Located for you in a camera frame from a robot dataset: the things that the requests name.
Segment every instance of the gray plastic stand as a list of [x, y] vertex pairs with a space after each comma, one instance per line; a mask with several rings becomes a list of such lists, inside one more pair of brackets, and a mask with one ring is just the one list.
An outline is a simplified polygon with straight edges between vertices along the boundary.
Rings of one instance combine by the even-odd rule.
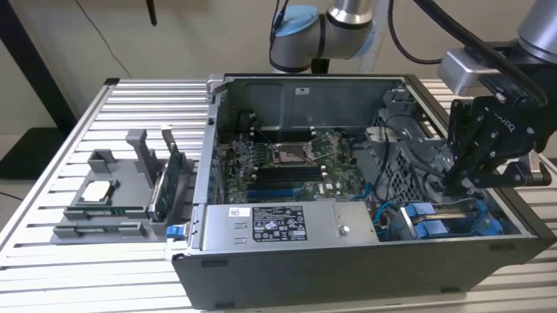
[[[189, 169], [194, 168], [194, 162], [183, 156], [186, 162], [171, 212], [163, 222], [150, 220], [146, 209], [163, 162], [147, 148], [146, 130], [130, 130], [126, 141], [136, 151], [138, 160], [116, 160], [108, 149], [92, 152], [91, 171], [64, 210], [64, 219], [55, 226], [54, 244], [165, 242], [166, 227], [178, 224], [183, 213], [191, 211], [195, 174]], [[108, 181], [111, 191], [104, 199], [91, 203], [84, 201], [83, 194], [95, 181]]]

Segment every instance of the green circuit board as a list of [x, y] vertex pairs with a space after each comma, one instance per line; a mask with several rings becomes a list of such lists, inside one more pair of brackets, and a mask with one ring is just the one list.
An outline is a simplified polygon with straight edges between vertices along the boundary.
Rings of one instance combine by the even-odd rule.
[[[226, 202], [290, 202], [334, 198], [350, 201], [364, 193], [364, 178], [352, 156], [349, 140], [333, 130], [317, 132], [309, 142], [254, 143], [246, 134], [221, 137], [219, 155], [223, 160]], [[294, 197], [247, 198], [249, 185], [258, 168], [319, 167], [326, 173], [319, 181], [297, 181]]]

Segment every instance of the motherboard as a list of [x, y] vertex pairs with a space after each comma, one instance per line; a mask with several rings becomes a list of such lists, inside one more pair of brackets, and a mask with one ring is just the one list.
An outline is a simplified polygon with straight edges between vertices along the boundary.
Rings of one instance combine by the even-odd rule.
[[219, 156], [227, 203], [358, 200], [365, 182], [340, 129], [225, 134]]

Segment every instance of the aluminum table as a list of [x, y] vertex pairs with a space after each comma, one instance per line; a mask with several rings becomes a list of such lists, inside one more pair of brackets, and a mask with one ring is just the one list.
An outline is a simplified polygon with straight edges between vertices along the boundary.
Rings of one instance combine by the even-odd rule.
[[[444, 83], [424, 80], [424, 84], [449, 109], [457, 97]], [[205, 101], [203, 80], [122, 80], [103, 86], [0, 233], [0, 312], [198, 312], [163, 259], [165, 243], [56, 246], [48, 241], [88, 173], [92, 150], [108, 148], [116, 158], [135, 158], [124, 140], [128, 129], [147, 129], [147, 146], [167, 158], [161, 126], [173, 125], [179, 149], [198, 159]], [[552, 171], [552, 185], [520, 188], [519, 194], [557, 231], [557, 168], [544, 157], [543, 161]], [[557, 312], [557, 245], [528, 264], [500, 269], [466, 294], [238, 312], [345, 311]]]

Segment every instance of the white label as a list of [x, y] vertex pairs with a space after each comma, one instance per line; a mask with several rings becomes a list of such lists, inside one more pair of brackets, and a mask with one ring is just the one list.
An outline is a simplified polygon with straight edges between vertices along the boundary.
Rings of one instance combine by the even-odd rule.
[[87, 185], [84, 193], [82, 194], [82, 198], [84, 201], [99, 202], [106, 197], [106, 193], [108, 192], [110, 188], [110, 181], [94, 181]]
[[310, 88], [309, 87], [299, 87], [295, 91], [297, 95], [309, 95], [310, 94]]
[[229, 209], [230, 217], [250, 217], [251, 208], [250, 207], [231, 207]]

